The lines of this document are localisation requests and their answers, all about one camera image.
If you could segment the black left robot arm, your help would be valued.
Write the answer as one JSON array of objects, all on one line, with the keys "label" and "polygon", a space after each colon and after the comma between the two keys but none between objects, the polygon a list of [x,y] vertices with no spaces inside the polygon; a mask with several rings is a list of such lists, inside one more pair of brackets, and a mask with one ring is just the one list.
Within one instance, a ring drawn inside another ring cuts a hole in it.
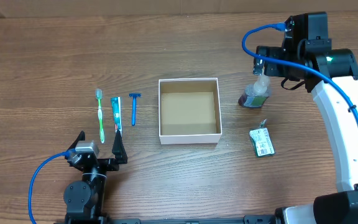
[{"label": "black left robot arm", "polygon": [[65,223],[112,223],[103,212],[107,173],[119,170],[127,163],[122,133],[116,131],[112,158],[99,158],[99,148],[94,141],[85,140],[82,131],[67,150],[65,159],[71,167],[82,172],[82,179],[70,183],[63,194],[67,205]]}]

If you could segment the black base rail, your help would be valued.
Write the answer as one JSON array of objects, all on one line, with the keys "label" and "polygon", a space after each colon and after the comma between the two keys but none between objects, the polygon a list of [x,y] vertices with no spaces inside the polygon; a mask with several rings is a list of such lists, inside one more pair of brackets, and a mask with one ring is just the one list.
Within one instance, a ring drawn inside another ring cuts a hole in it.
[{"label": "black base rail", "polygon": [[85,221],[60,221],[64,223],[108,223],[108,224],[278,224],[281,220],[275,215],[245,215],[240,218],[188,218],[188,219],[163,219],[163,220],[140,220],[138,218],[111,219]]}]

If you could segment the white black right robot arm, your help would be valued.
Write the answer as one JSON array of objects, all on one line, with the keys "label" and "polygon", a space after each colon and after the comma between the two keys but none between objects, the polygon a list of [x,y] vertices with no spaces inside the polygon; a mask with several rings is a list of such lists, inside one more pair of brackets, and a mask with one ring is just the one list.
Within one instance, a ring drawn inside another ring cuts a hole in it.
[{"label": "white black right robot arm", "polygon": [[281,47],[259,46],[254,73],[299,81],[323,117],[334,156],[334,194],[308,205],[278,208],[276,223],[358,223],[358,64],[349,49],[333,49],[325,12],[290,16],[273,28]]}]

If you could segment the green white soap packet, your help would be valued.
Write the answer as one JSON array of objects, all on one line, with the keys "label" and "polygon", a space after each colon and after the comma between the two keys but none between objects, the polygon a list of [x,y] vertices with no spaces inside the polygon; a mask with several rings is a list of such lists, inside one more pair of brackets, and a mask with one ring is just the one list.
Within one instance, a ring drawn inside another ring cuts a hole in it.
[{"label": "green white soap packet", "polygon": [[254,148],[256,158],[273,156],[275,154],[269,131],[265,127],[266,122],[267,119],[263,120],[258,128],[249,131],[250,141]]}]

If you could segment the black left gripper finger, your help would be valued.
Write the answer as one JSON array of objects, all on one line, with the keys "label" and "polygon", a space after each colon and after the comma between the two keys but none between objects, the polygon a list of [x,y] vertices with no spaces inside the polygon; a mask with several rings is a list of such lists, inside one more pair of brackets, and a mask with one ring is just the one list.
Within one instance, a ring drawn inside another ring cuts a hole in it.
[{"label": "black left gripper finger", "polygon": [[80,142],[80,141],[84,141],[85,140],[85,132],[81,131],[78,135],[78,137],[74,140],[74,142],[71,144],[71,146],[68,148],[68,151],[70,149],[74,149],[76,147],[76,145]]},{"label": "black left gripper finger", "polygon": [[115,160],[117,160],[118,164],[127,164],[128,157],[124,149],[120,130],[116,131],[114,144],[112,146],[112,153],[114,154]]}]

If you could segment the white cardboard box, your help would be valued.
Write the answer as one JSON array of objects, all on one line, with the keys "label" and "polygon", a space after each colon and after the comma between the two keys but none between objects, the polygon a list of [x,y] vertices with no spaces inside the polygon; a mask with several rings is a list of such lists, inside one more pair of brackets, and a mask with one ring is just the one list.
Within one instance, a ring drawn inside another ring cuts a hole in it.
[{"label": "white cardboard box", "polygon": [[218,79],[160,79],[158,118],[162,145],[217,144],[223,133]]}]

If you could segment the blue disposable razor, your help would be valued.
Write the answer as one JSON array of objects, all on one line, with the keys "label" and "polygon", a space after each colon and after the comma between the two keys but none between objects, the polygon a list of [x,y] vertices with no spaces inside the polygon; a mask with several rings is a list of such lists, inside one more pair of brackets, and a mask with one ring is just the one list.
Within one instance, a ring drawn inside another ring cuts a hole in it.
[{"label": "blue disposable razor", "polygon": [[131,125],[136,124],[136,110],[137,110],[137,99],[141,97],[140,93],[130,93],[129,96],[132,98],[132,121]]}]

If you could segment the green toothpaste tube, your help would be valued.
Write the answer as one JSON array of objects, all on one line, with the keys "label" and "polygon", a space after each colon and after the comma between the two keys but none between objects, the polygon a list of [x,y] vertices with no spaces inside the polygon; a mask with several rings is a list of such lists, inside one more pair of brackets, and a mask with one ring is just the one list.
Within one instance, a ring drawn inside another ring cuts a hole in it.
[{"label": "green toothpaste tube", "polygon": [[112,97],[111,104],[115,132],[119,131],[120,133],[122,133],[121,97]]}]

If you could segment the clear soap pump bottle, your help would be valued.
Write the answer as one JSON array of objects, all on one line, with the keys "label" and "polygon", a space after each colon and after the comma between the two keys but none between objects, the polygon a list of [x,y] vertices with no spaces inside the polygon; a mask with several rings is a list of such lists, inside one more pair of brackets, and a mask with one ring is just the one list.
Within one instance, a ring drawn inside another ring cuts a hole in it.
[{"label": "clear soap pump bottle", "polygon": [[246,86],[244,93],[238,99],[238,104],[245,108],[261,108],[271,94],[270,78],[259,75],[254,84]]}]

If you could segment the green white toothbrush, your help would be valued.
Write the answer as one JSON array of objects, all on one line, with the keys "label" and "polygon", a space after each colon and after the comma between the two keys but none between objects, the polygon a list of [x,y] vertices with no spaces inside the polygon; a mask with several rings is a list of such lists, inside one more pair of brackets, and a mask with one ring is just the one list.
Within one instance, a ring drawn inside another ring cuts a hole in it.
[{"label": "green white toothbrush", "polygon": [[97,88],[95,91],[96,99],[98,101],[98,120],[99,120],[99,137],[102,144],[105,142],[104,126],[103,126],[103,111],[101,106],[101,100],[103,98],[103,92]]}]

